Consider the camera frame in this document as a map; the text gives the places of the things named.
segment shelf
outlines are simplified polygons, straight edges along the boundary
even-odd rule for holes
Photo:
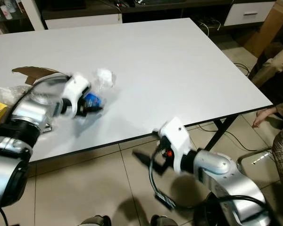
[[[23,13],[21,13],[19,10],[17,10],[14,13],[10,13],[11,16],[13,17],[12,19],[8,20],[5,18],[5,16],[1,13],[1,17],[0,17],[0,22],[6,22],[6,21],[13,21],[13,20],[21,20],[21,19],[25,19],[28,17],[26,17],[26,15],[24,15]]]
[[[81,17],[81,16],[97,16],[97,15],[107,15],[107,14],[117,14],[120,13],[116,7],[113,5],[113,1],[109,0],[86,0],[85,9],[73,9],[73,10],[63,10],[63,11],[53,11],[50,8],[46,8],[42,11],[42,16],[44,20],[52,19],[62,19],[71,17]],[[212,5],[226,5],[231,4],[232,0],[186,0],[185,2],[179,3],[168,3],[168,4],[158,4],[158,5],[140,5],[135,4],[135,7],[120,8],[122,13],[135,13],[135,12],[147,12],[147,11],[158,11],[176,8],[192,8],[192,7],[202,7],[202,6],[212,6]]]
[[[210,34],[217,34],[218,32],[233,30],[233,29],[241,29],[241,28],[250,28],[250,27],[260,27],[263,24],[263,22],[257,22],[257,23],[251,23],[251,24],[238,24],[238,25],[231,25],[231,26],[223,26],[221,25],[219,30],[218,24],[210,25],[209,26],[209,33]],[[199,28],[205,33],[208,33],[208,30],[205,26],[199,26]]]

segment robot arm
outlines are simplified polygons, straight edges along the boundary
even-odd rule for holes
[[[195,178],[202,182],[217,198],[229,195],[246,195],[265,203],[265,198],[257,185],[247,176],[239,172],[236,163],[228,156],[220,153],[211,153],[205,150],[194,151],[190,136],[178,118],[165,123],[156,132],[160,138],[156,153],[163,151],[169,166],[180,173],[193,173]],[[141,154],[134,153],[139,159]],[[160,173],[166,167],[158,163],[142,161]],[[168,208],[175,208],[176,204],[162,194],[155,186],[149,173],[156,198]],[[220,204],[222,211],[231,226],[267,226],[271,219],[268,212],[254,202],[246,200],[232,200]]]
[[[90,83],[81,75],[53,76],[32,87],[0,125],[0,206],[18,201],[25,189],[33,146],[45,125],[61,113],[84,115]]]

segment wire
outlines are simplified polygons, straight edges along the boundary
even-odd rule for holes
[[[151,156],[150,164],[149,164],[149,179],[150,179],[150,183],[151,183],[152,188],[153,188],[155,193],[159,192],[159,190],[157,189],[156,184],[155,184],[154,179],[153,179],[153,162],[154,162],[156,155],[159,153],[159,151],[160,151],[160,149],[159,149],[159,147],[157,147],[155,152]]]
[[[5,226],[8,226],[8,219],[6,218],[6,215],[5,215],[4,211],[3,211],[3,209],[1,208],[1,206],[0,206],[0,213],[1,213],[2,217],[3,217],[3,219],[4,219]]]
[[[205,26],[205,27],[207,28],[207,30],[208,30],[207,36],[208,36],[208,35],[209,35],[209,29],[208,29],[208,26],[207,26],[205,23],[203,23],[203,22],[200,22],[200,25],[203,25],[203,26]]]
[[[217,132],[217,130],[206,130],[206,129],[202,128],[200,124],[198,124],[198,125],[199,125],[199,127],[200,127],[202,130],[204,130],[204,131],[206,131],[206,132]],[[255,152],[255,151],[257,151],[257,150],[252,150],[252,149],[246,148],[246,147],[239,141],[239,139],[238,139],[233,133],[228,132],[228,131],[225,131],[225,133],[231,134],[231,135],[238,141],[238,143],[244,148],[244,151],[249,151],[249,152]],[[269,157],[273,162],[275,162],[275,160],[274,160],[272,157],[270,157],[269,155],[268,155],[268,157]]]
[[[249,76],[250,75],[250,71],[249,69],[247,68],[247,66],[245,66],[244,64],[241,64],[241,63],[234,63],[234,65],[236,65],[237,67],[240,67],[240,68],[243,68],[244,70],[247,71],[247,74],[245,76]]]
[[[206,129],[202,128],[200,124],[198,124],[198,125],[199,125],[199,127],[200,127],[203,131],[206,131],[206,132],[217,132],[217,130],[206,130]],[[233,133],[228,132],[228,131],[225,131],[225,133],[231,134],[231,135],[238,141],[238,143],[239,143],[246,151],[249,151],[249,152],[257,151],[257,150],[252,150],[252,149],[246,148],[246,147],[240,142],[240,140],[239,140]]]
[[[219,27],[217,28],[217,31],[219,31],[219,29],[220,29],[220,27],[221,27],[221,23],[220,23],[220,21],[218,21],[218,20],[215,20],[215,21],[219,23]]]

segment tile floor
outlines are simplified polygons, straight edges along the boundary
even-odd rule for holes
[[[233,62],[249,69],[256,58],[240,47],[230,36],[212,40]],[[260,128],[251,124],[255,113],[239,116],[228,131],[234,133],[248,149],[272,145],[279,119],[270,117]],[[212,123],[202,124],[206,130],[216,129]],[[196,147],[204,147],[213,132],[199,126],[188,128]],[[90,152],[56,158],[32,164],[22,199],[4,208],[9,224],[21,226],[76,226],[84,219],[100,214],[109,215],[115,226],[148,226],[153,214],[168,215],[178,225],[193,225],[192,212],[170,212],[153,197],[148,170],[133,156],[132,150],[153,152],[154,137],[112,145]],[[231,135],[224,135],[212,149],[236,160],[247,153]],[[243,160],[247,175],[257,183],[283,225],[283,193],[272,156],[267,155],[256,165],[253,161],[262,154]],[[203,200],[209,191],[187,174],[176,175],[168,169],[163,177],[155,175],[159,188],[184,205]]]

